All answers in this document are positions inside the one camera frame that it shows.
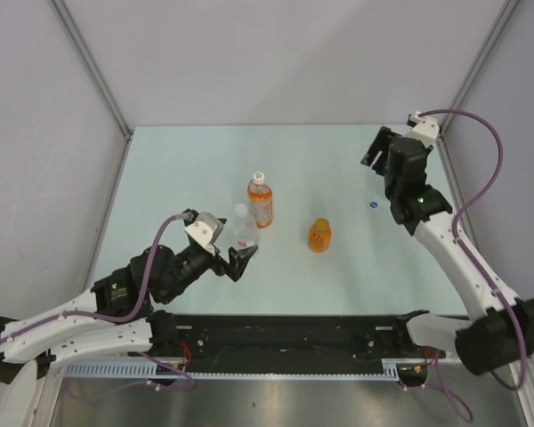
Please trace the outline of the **small orange bottle gold cap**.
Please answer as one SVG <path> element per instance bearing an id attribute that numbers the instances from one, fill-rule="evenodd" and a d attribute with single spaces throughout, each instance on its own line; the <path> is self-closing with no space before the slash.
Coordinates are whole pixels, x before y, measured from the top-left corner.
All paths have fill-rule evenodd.
<path id="1" fill-rule="evenodd" d="M 332 237 L 329 221 L 325 218 L 317 219 L 309 230 L 308 246 L 315 253 L 328 250 Z"/>

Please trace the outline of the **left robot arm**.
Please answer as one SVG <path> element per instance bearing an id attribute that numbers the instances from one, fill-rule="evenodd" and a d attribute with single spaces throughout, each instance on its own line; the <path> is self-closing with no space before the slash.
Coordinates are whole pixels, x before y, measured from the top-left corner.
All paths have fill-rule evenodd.
<path id="1" fill-rule="evenodd" d="M 174 315 L 153 305 L 172 302 L 208 271 L 241 279 L 258 247 L 230 248 L 223 259 L 215 241 L 225 222 L 192 209 L 174 214 L 149 248 L 78 296 L 32 318 L 0 317 L 0 383 L 12 383 L 29 363 L 42 378 L 81 359 L 183 349 Z"/>

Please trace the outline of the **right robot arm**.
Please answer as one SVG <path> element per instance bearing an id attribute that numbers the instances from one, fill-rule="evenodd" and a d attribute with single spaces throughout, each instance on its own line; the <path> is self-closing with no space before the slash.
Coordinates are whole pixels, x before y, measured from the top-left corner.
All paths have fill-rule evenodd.
<path id="1" fill-rule="evenodd" d="M 400 317 L 393 348 L 413 357 L 426 347 L 458 355 L 474 375 L 514 362 L 526 370 L 534 352 L 534 299 L 523 300 L 470 245 L 449 201 L 427 184 L 428 157 L 437 125 L 420 123 L 409 133 L 381 127 L 361 163 L 384 178 L 384 195 L 395 222 L 439 264 L 457 290 L 468 319 L 426 310 Z"/>

